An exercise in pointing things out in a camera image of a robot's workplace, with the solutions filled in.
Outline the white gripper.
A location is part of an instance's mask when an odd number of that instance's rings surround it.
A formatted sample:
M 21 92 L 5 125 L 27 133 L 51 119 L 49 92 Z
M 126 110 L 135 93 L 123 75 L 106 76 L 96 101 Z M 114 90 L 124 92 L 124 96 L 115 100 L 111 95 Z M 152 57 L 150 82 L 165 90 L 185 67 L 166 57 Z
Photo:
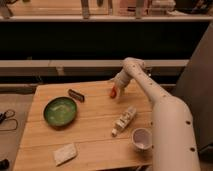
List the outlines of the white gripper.
M 112 78 L 112 81 L 117 89 L 125 89 L 130 83 L 131 77 L 124 70 L 121 70 Z

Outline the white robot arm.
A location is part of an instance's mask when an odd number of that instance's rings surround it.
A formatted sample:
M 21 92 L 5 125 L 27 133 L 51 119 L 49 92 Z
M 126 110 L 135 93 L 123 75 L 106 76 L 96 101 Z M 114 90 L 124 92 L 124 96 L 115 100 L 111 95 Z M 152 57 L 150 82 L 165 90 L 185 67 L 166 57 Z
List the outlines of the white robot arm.
M 134 79 L 152 104 L 152 171 L 201 171 L 188 105 L 145 73 L 145 61 L 127 57 L 113 78 L 119 99 Z

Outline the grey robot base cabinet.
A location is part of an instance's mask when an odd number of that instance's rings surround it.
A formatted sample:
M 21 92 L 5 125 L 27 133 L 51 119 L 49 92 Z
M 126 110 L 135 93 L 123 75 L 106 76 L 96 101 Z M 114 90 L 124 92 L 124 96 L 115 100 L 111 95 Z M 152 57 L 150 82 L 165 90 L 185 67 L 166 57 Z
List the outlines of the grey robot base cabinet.
M 199 153 L 213 153 L 213 21 L 181 74 L 174 95 L 192 112 Z

